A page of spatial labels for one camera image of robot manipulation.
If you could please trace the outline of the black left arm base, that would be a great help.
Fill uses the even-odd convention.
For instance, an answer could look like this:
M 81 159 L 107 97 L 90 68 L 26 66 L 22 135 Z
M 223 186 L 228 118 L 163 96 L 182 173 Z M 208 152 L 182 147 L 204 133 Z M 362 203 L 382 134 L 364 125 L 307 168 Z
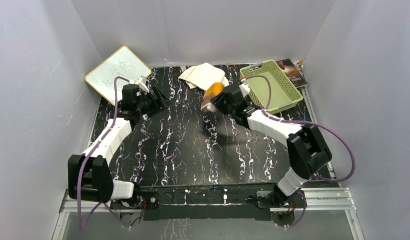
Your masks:
M 156 190 L 137 189 L 131 198 L 113 199 L 106 205 L 122 221 L 144 218 L 146 211 L 159 208 L 160 194 Z

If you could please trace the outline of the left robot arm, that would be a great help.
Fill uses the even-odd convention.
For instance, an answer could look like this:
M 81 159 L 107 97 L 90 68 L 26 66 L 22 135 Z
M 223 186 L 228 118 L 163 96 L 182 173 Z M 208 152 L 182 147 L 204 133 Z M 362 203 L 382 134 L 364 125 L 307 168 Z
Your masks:
M 144 116 L 149 118 L 171 106 L 157 86 L 148 88 L 144 77 L 129 80 L 121 91 L 115 90 L 114 115 L 99 137 L 81 154 L 67 163 L 68 194 L 71 199 L 97 203 L 123 202 L 130 208 L 140 206 L 142 194 L 134 182 L 115 180 L 110 162 L 123 141 Z

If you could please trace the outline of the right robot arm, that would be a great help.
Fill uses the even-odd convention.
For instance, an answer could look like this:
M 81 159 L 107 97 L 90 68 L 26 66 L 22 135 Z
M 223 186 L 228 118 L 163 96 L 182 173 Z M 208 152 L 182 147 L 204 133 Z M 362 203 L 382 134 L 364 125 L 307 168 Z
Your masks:
M 237 124 L 263 133 L 287 148 L 290 168 L 274 186 L 275 203 L 287 207 L 299 188 L 332 159 L 332 153 L 313 122 L 286 121 L 271 115 L 249 103 L 248 93 L 245 83 L 229 85 L 210 102 Z

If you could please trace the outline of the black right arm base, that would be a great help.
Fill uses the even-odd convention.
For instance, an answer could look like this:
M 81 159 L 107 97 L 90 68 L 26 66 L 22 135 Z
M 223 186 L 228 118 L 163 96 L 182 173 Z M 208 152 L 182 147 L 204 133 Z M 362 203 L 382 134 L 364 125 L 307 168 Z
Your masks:
M 271 221 L 275 226 L 281 228 L 291 228 L 297 225 L 304 217 L 307 208 L 307 200 L 302 190 L 294 192 L 290 196 L 285 196 L 280 190 L 257 191 L 250 196 L 254 199 L 254 205 L 260 209 L 274 209 L 271 211 Z M 303 207 L 299 217 L 295 217 L 295 210 L 301 203 Z

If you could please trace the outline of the yellow brown bear towel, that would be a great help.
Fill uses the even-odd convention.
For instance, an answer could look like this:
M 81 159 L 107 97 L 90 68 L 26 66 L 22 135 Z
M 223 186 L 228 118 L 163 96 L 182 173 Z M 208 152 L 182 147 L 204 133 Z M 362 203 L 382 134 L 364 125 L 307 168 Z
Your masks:
M 215 112 L 217 108 L 213 104 L 214 98 L 222 92 L 224 85 L 221 82 L 212 84 L 206 91 L 201 103 L 201 111 Z

